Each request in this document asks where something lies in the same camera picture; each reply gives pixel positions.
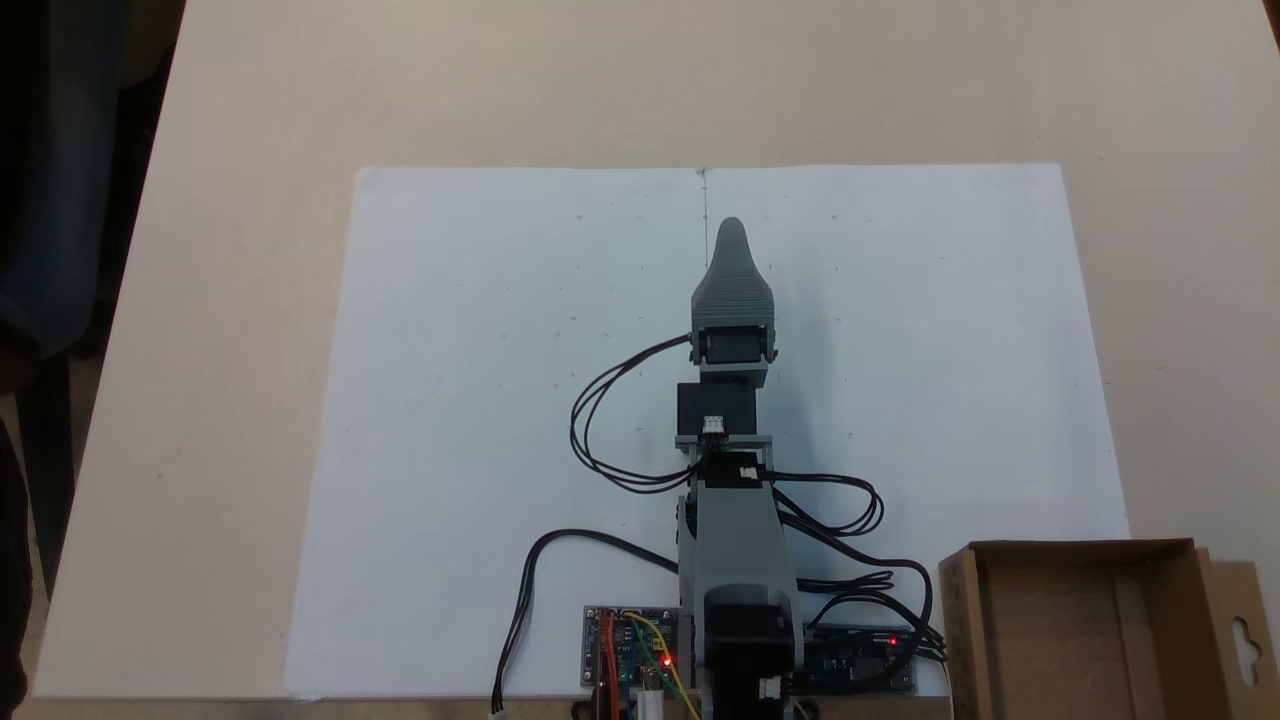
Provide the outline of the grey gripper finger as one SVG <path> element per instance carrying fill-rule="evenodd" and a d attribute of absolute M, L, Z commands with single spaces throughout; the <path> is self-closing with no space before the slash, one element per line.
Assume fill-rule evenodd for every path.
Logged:
<path fill-rule="evenodd" d="M 774 295 L 754 263 L 745 224 L 724 218 L 716 234 L 714 252 L 691 297 L 691 327 L 772 327 Z"/>

